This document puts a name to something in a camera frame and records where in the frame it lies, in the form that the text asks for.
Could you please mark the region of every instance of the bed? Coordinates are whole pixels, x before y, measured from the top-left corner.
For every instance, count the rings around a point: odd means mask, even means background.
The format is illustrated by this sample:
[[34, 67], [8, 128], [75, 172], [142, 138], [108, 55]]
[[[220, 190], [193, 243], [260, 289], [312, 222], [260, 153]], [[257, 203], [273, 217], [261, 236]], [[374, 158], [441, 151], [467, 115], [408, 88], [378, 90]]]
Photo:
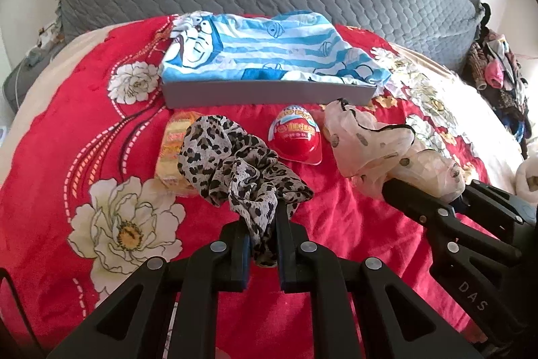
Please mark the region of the bed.
[[[237, 218], [199, 197], [170, 197], [154, 177], [171, 115], [159, 86], [133, 104], [110, 97], [111, 78], [121, 67], [160, 64], [177, 18], [172, 14], [199, 7], [255, 15], [318, 10], [347, 42], [393, 74], [390, 90], [362, 110], [378, 121], [411, 125], [430, 148], [453, 157], [467, 181], [513, 192], [522, 161], [518, 144], [474, 88], [447, 68], [459, 69], [466, 40], [474, 38], [482, 18], [478, 0], [59, 1], [58, 25], [69, 44], [30, 88], [0, 149], [0, 266], [11, 273], [46, 349], [155, 248], [168, 260], [187, 257]], [[423, 8], [412, 8], [421, 2]], [[159, 84], [156, 72], [151, 81]], [[267, 139], [282, 107], [189, 110], [225, 115]], [[306, 108], [321, 111], [317, 104]], [[421, 227], [341, 177], [329, 142], [319, 166], [289, 166], [315, 193], [294, 216], [313, 241], [352, 260], [379, 257], [455, 328], [469, 326], [469, 317], [428, 273], [431, 254]], [[159, 215], [152, 232], [160, 244], [141, 245], [134, 259], [133, 249], [107, 252], [111, 226], [103, 225], [99, 236], [92, 232], [128, 200], [136, 200], [135, 210], [149, 203]], [[2, 315], [9, 326], [15, 309], [4, 303]], [[275, 270], [253, 267], [245, 294], [222, 294], [217, 324], [217, 347], [232, 359], [313, 357], [308, 300], [281, 294]]]

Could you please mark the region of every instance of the floral bedspread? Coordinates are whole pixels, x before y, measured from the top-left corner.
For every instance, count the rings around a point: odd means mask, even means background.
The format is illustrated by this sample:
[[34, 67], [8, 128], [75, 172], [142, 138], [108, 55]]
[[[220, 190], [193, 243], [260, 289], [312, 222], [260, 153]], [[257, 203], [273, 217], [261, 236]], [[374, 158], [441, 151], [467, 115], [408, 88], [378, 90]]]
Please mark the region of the floral bedspread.
[[[173, 19], [114, 29], [84, 57], [23, 137], [0, 189], [0, 266], [11, 273], [48, 348], [149, 257], [188, 257], [237, 219], [200, 197], [175, 198], [154, 177], [171, 115], [158, 66]], [[428, 147], [453, 157], [467, 180], [487, 181], [470, 139], [423, 69], [373, 33], [337, 30], [392, 72], [386, 89], [364, 109], [378, 121], [411, 125]], [[282, 107], [190, 110], [225, 115], [266, 139]], [[294, 216], [313, 241], [351, 260], [379, 257], [454, 327], [467, 325], [468, 317], [428, 272], [431, 253], [422, 227], [356, 192], [338, 173], [328, 142], [319, 166], [287, 165], [315, 193]], [[0, 307], [9, 326], [15, 309], [1, 294]], [[245, 293], [220, 294], [217, 347], [232, 359], [313, 357], [309, 298], [282, 294], [275, 269], [253, 267]]]

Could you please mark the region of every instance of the leopard print scrunchie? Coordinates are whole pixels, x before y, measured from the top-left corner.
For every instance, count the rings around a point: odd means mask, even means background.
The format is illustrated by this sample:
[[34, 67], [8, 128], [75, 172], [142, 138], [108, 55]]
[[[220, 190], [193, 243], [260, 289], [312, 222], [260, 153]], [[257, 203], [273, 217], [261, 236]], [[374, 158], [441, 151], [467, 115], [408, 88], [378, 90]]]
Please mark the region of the leopard print scrunchie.
[[187, 129], [178, 169], [212, 205], [230, 201], [230, 209], [246, 221], [261, 266], [276, 265], [270, 225], [277, 201], [286, 202], [291, 217], [300, 202], [314, 196], [262, 139], [219, 115], [202, 116]]

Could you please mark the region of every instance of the snack package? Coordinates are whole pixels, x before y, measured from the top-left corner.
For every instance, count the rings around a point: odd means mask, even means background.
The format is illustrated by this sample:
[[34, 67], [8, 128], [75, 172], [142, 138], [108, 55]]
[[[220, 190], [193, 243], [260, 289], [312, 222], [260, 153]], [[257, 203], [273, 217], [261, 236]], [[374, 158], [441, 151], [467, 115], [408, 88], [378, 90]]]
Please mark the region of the snack package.
[[178, 155], [183, 145], [185, 131], [197, 120], [200, 113], [195, 111], [175, 112], [166, 124], [162, 137], [159, 158], [155, 165], [155, 176], [168, 190], [178, 196], [196, 196], [198, 191], [178, 171]]
[[311, 114], [298, 105], [283, 109], [269, 128], [268, 145], [284, 160], [321, 163], [321, 134]]

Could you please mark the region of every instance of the beige sheet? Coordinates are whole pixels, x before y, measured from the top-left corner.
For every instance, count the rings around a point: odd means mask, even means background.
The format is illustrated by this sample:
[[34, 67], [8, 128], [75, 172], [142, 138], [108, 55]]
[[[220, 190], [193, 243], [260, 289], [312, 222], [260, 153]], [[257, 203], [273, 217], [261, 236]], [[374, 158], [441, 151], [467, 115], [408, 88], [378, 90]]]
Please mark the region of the beige sheet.
[[[0, 185], [7, 177], [15, 148], [37, 115], [45, 111], [60, 84], [80, 60], [106, 38], [114, 25], [76, 38], [50, 63], [28, 91], [11, 130], [0, 148]], [[445, 67], [420, 53], [398, 45], [394, 49], [424, 68], [424, 73], [442, 91], [445, 105], [463, 126], [478, 156], [486, 165], [491, 183], [514, 193], [515, 172], [523, 161], [519, 146], [477, 91], [465, 85]]]

